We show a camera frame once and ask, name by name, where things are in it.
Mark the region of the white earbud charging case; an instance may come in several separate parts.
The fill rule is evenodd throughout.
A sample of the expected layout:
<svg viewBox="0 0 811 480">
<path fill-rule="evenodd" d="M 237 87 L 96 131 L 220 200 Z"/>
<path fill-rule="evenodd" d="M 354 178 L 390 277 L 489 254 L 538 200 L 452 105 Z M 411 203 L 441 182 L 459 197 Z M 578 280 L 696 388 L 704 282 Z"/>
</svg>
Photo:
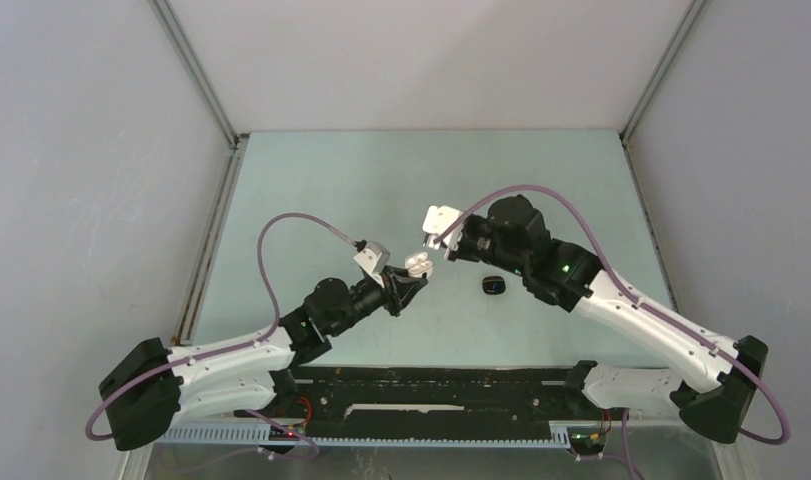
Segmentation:
<svg viewBox="0 0 811 480">
<path fill-rule="evenodd" d="M 408 256 L 405 259 L 404 268 L 411 278 L 429 278 L 433 273 L 434 264 L 429 254 L 422 251 Z"/>
</svg>

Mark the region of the black earbud charging case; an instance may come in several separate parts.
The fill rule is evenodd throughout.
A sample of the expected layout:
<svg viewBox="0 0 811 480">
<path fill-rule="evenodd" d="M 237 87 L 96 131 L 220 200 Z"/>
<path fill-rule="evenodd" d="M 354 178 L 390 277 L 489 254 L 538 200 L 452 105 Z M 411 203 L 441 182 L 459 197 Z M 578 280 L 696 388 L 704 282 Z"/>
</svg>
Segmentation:
<svg viewBox="0 0 811 480">
<path fill-rule="evenodd" d="M 502 295 L 507 291 L 507 284 L 503 277 L 497 275 L 486 276 L 481 280 L 482 292 L 488 296 Z"/>
</svg>

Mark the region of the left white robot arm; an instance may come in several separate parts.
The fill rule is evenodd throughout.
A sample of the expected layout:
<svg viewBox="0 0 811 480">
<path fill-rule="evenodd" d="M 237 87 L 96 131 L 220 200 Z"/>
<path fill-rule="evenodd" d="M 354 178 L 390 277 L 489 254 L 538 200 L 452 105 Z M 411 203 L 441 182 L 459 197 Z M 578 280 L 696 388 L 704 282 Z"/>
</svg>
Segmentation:
<svg viewBox="0 0 811 480">
<path fill-rule="evenodd" d="M 385 267 L 353 286 L 321 280 L 301 306 L 263 331 L 193 347 L 138 343 L 100 382 L 109 439 L 119 451 L 146 446 L 179 423 L 240 410 L 285 416 L 297 403 L 292 368 L 332 347 L 331 338 L 383 309 L 399 315 L 428 284 L 433 264 Z"/>
</svg>

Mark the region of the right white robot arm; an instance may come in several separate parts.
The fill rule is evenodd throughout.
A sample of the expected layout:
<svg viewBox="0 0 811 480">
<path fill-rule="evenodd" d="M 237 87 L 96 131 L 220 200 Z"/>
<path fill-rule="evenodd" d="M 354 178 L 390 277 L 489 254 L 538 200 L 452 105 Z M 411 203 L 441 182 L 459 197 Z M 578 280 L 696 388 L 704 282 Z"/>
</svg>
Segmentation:
<svg viewBox="0 0 811 480">
<path fill-rule="evenodd" d="M 522 195 L 494 201 L 484 216 L 432 206 L 422 230 L 425 246 L 447 260 L 513 273 L 534 298 L 597 321 L 664 362 L 662 369 L 578 362 L 562 392 L 572 416 L 587 418 L 599 408 L 636 410 L 675 415 L 722 444 L 743 434 L 768 355 L 761 340 L 718 334 L 652 300 L 601 255 L 553 237 L 542 213 Z"/>
</svg>

